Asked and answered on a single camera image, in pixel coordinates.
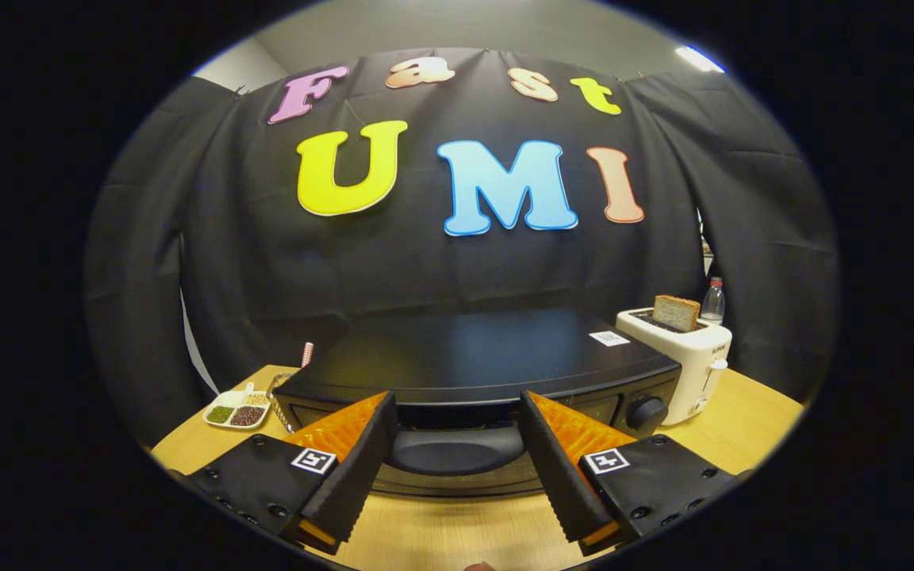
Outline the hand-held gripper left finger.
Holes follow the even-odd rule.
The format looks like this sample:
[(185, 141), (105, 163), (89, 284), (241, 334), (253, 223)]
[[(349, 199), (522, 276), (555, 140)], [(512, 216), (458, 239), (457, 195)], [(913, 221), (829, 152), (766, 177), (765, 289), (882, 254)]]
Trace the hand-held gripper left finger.
[(385, 391), (276, 439), (254, 435), (180, 484), (287, 542), (334, 555), (351, 532), (398, 431)]

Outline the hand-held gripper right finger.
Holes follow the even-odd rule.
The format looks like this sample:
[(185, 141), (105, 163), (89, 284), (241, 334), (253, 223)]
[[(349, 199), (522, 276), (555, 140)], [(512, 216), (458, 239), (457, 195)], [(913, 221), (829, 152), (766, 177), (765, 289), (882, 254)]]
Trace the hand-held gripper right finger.
[(526, 451), (563, 534), (583, 555), (673, 527), (751, 476), (664, 434), (637, 439), (543, 395), (523, 391), (520, 400)]

